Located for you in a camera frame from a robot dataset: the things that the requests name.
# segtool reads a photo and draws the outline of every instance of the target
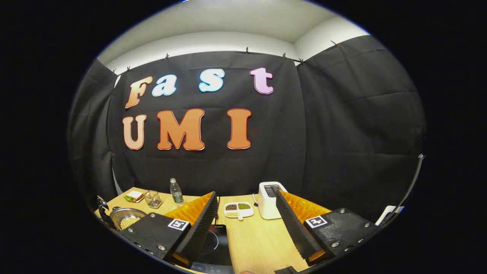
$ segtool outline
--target table surface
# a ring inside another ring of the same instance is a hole
[[[115,206],[131,207],[145,213],[156,212],[164,215],[176,209],[176,203],[171,194],[159,193],[162,205],[158,209],[150,208],[144,200],[139,203],[126,201],[123,196],[131,191],[146,192],[140,188],[131,188],[113,200],[107,202],[109,208]],[[191,202],[199,196],[183,196],[185,202]],[[252,195],[221,196],[218,207],[218,219],[216,224],[226,225],[228,246],[233,264],[233,271],[239,274],[242,271],[251,271],[256,274],[274,274],[275,270],[294,267],[296,271],[308,268],[306,261],[301,258],[298,250],[286,230],[282,219],[266,220],[261,217],[259,208],[255,207]],[[244,217],[242,221],[237,218],[228,218],[224,215],[224,205],[232,202],[248,202],[252,205],[254,214]],[[191,269],[185,269],[193,273],[201,273]]]

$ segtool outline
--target pink letter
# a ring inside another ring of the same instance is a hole
[[[254,86],[259,93],[271,94],[274,91],[273,87],[267,86],[267,78],[272,79],[272,74],[265,72],[265,68],[251,70],[250,75],[254,76]]]

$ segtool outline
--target plastic bottle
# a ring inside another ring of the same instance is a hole
[[[183,192],[181,191],[178,183],[176,183],[176,179],[171,178],[170,182],[171,185],[169,187],[169,190],[171,191],[172,199],[175,203],[179,204],[179,206],[183,205]]]

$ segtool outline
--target induction cooktop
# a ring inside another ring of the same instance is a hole
[[[234,274],[225,225],[210,225],[205,243],[191,269],[210,274]]]

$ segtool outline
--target wire basket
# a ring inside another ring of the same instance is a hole
[[[157,191],[149,190],[144,193],[144,197],[146,199],[146,203],[150,208],[159,208],[162,204],[161,198],[159,197],[159,193]]]

